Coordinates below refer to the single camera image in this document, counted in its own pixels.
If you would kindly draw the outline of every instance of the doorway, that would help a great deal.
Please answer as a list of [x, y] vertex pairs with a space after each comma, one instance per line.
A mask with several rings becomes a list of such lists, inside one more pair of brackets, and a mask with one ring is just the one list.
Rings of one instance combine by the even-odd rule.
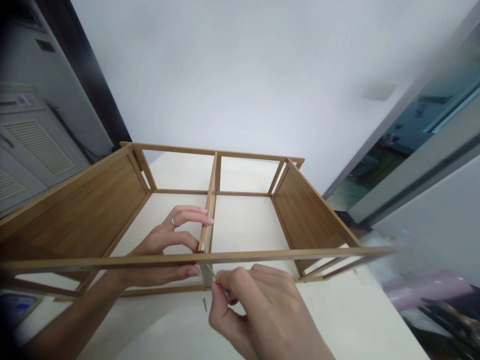
[[[410, 185], [422, 171], [428, 171], [435, 161], [441, 161], [440, 154], [448, 155], [438, 147], [453, 151], [453, 146], [462, 145], [458, 142], [460, 138], [454, 137], [461, 129], [454, 127], [464, 126], [457, 115], [480, 93], [479, 47], [480, 27], [477, 26], [454, 58], [424, 86], [328, 197], [327, 202], [333, 210], [348, 212], [357, 223], [364, 221]], [[463, 134], [461, 141], [467, 142], [476, 131], [475, 127], [470, 128], [470, 133]], [[441, 133], [445, 133], [442, 143], [434, 141], [427, 146]]]

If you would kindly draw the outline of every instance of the screwdriver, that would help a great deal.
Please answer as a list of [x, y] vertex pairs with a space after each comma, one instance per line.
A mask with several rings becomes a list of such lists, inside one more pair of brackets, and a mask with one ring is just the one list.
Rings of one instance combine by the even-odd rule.
[[218, 286], [223, 290], [223, 293], [225, 294], [225, 297], [226, 297], [226, 301], [227, 302], [230, 301], [229, 292], [222, 286], [222, 284], [220, 283], [217, 275], [214, 273], [214, 271], [212, 270], [210, 265], [208, 265], [208, 264], [205, 264], [205, 265], [208, 268], [208, 270], [210, 270], [211, 274], [213, 275], [213, 278], [215, 279], [215, 283], [218, 284]]

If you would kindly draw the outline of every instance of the white wall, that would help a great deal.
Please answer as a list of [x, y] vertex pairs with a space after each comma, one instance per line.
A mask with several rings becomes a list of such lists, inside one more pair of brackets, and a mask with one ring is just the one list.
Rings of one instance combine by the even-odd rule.
[[[112, 142], [55, 38], [49, 32], [17, 24], [12, 24], [6, 35], [0, 82], [34, 85], [80, 142], [96, 155], [109, 154]], [[35, 39], [50, 42], [56, 52], [42, 51]]]
[[302, 156], [320, 193], [475, 3], [72, 0], [134, 141]]
[[373, 228], [414, 248], [419, 263], [432, 270], [451, 270], [480, 286], [479, 179], [480, 156]]

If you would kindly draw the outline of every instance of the wooden divider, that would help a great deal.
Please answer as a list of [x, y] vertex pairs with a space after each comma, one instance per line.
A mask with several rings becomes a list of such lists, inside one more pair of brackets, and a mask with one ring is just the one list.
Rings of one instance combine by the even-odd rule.
[[[208, 185], [208, 195], [206, 196], [206, 215], [209, 218], [214, 217], [215, 205], [217, 203], [217, 161], [218, 153], [215, 152], [213, 156], [213, 165], [211, 167], [210, 175], [210, 184]], [[213, 235], [213, 225], [206, 226], [202, 225], [200, 230], [200, 239], [198, 240], [198, 250], [197, 253], [208, 253], [212, 247], [212, 235]], [[203, 285], [205, 287], [210, 287], [213, 281], [213, 275], [207, 267], [207, 264], [200, 264], [201, 276], [203, 278]]]

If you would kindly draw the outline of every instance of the white table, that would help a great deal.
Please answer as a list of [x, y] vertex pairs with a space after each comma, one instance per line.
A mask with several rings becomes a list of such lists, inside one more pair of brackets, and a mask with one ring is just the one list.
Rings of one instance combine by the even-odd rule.
[[[212, 156], [163, 153], [151, 169], [159, 188], [208, 188]], [[221, 188], [225, 191], [266, 192], [277, 164], [222, 159]], [[125, 255], [176, 204], [204, 207], [206, 195], [153, 194], [124, 235], [112, 256]], [[184, 225], [194, 236], [198, 224]], [[219, 196], [215, 213], [212, 252], [288, 249], [267, 197]], [[173, 246], [169, 254], [187, 252]], [[298, 276], [293, 261], [265, 263]], [[218, 264], [214, 270], [251, 264]], [[56, 282], [52, 276], [44, 282]], [[201, 284], [201, 277], [172, 285]], [[66, 288], [75, 282], [62, 280]], [[398, 312], [364, 266], [328, 281], [300, 283], [315, 323], [337, 360], [428, 359]], [[208, 325], [212, 302], [209, 291], [122, 298], [95, 333], [81, 359], [241, 359], [232, 346]], [[68, 303], [45, 298], [18, 329], [27, 341]], [[233, 307], [243, 313], [240, 304]]]

